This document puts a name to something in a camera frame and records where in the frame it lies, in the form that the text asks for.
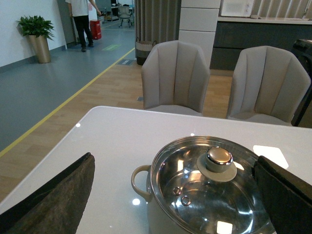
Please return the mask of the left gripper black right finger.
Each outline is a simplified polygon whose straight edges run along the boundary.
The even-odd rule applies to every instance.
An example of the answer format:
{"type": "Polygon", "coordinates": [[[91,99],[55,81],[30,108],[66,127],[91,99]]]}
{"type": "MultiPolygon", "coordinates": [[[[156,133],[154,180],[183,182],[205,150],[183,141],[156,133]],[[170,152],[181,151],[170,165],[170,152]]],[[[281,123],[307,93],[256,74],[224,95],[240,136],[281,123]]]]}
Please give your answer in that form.
{"type": "Polygon", "coordinates": [[[312,186],[264,156],[252,174],[261,201],[278,234],[312,232],[312,186]]]}

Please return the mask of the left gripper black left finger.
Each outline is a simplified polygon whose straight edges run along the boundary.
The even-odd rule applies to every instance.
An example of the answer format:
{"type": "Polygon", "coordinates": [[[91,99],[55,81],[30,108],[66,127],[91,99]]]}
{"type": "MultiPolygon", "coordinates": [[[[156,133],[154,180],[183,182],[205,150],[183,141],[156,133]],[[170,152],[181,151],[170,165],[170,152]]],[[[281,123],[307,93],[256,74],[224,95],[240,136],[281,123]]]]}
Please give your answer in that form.
{"type": "Polygon", "coordinates": [[[86,153],[27,198],[0,215],[2,234],[74,234],[85,210],[95,173],[86,153]]]}

